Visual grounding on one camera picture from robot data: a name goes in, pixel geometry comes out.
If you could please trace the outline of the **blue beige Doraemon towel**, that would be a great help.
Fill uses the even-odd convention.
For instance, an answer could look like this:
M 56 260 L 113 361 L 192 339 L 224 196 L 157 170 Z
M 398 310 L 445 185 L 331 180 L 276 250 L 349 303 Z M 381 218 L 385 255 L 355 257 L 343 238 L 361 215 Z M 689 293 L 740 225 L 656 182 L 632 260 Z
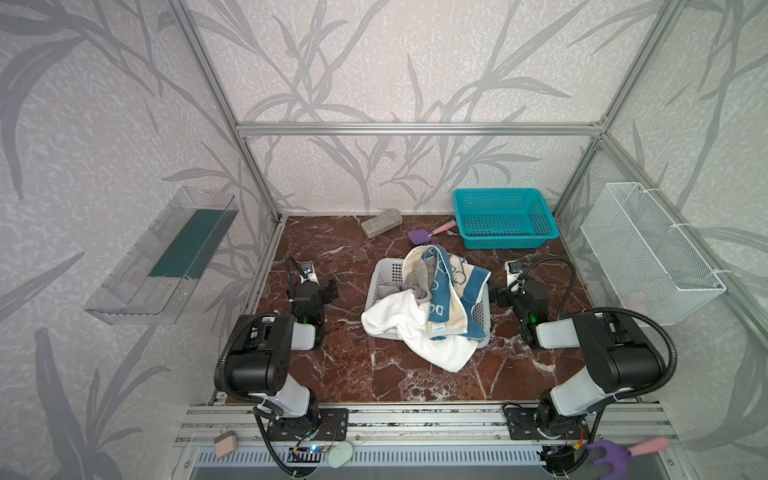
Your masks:
M 488 283 L 490 272 L 476 267 L 466 259 L 447 252 L 439 245 L 413 248 L 403 261 L 405 274 L 417 260 L 434 258 L 436 274 L 431 289 L 427 332 L 432 340 L 443 340 L 450 335 L 479 341 L 484 337 L 481 328 L 473 329 L 472 306 L 478 301 L 483 285 Z

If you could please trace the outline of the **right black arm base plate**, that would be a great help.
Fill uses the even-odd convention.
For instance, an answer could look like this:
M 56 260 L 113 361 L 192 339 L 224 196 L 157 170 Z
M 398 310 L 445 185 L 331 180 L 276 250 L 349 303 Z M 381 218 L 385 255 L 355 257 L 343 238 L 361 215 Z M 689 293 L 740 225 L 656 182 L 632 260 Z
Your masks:
M 585 416 L 565 417 L 547 406 L 526 407 L 507 403 L 502 406 L 512 440 L 579 441 L 589 436 Z

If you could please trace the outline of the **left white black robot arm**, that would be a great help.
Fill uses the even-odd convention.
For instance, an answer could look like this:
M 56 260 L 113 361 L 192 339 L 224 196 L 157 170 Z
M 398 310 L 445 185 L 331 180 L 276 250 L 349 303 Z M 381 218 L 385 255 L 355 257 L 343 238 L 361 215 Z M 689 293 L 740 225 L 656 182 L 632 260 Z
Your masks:
M 288 291 L 291 312 L 243 315 L 214 372 L 217 390 L 253 406 L 259 420 L 313 430 L 319 426 L 316 395 L 289 373 L 294 351 L 318 350 L 325 336 L 325 306 L 338 297 L 334 280 L 305 281 Z

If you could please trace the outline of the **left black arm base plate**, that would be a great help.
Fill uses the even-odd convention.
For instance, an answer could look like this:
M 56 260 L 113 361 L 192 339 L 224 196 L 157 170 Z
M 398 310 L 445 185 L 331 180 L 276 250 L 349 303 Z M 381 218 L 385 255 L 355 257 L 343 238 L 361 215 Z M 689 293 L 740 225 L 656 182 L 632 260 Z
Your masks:
M 290 441 L 309 437 L 319 441 L 346 439 L 350 411 L 346 408 L 319 408 L 298 418 L 270 420 L 267 437 L 271 441 Z

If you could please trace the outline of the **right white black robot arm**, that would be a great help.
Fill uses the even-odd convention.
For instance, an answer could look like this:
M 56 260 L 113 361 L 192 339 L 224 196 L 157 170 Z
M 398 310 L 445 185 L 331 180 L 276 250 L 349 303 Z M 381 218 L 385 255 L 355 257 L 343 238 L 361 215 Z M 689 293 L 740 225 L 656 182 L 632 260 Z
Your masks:
M 493 287 L 490 299 L 513 310 L 529 347 L 581 351 L 585 366 L 540 397 L 533 419 L 542 430 L 562 430 L 610 404 L 655 392 L 677 370 L 671 336 L 639 312 L 595 307 L 550 320 L 546 288 L 533 280 Z

